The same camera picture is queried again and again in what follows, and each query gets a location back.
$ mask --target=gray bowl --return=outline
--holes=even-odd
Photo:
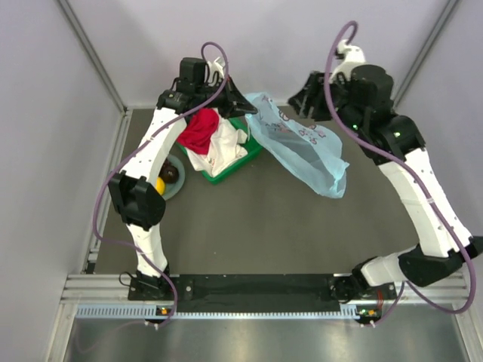
[[[181,190],[181,187],[184,184],[184,179],[186,177],[183,162],[181,162],[181,160],[178,157],[173,155],[168,155],[168,161],[170,161],[173,164],[173,166],[175,166],[178,169],[180,178],[175,183],[166,184],[165,193],[163,194],[163,198],[166,201],[172,198],[173,196],[175,196]]]

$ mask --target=dark fruit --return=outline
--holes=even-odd
[[[159,176],[165,183],[175,183],[180,178],[180,173],[172,164],[163,164]]]

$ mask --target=translucent bag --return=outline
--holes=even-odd
[[[245,97],[259,110],[245,116],[257,142],[317,194],[342,198],[349,164],[340,158],[340,138],[320,125],[304,127],[289,119],[267,94]]]

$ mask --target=lemon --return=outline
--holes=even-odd
[[[158,177],[156,180],[156,191],[159,192],[160,195],[163,195],[166,190],[166,184],[161,177]]]

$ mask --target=white cloth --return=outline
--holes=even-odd
[[[218,128],[211,135],[207,155],[198,155],[191,149],[186,150],[195,170],[206,171],[211,177],[215,177],[247,155],[247,150],[239,145],[246,141],[247,134],[243,130],[236,130],[227,119],[220,117]]]

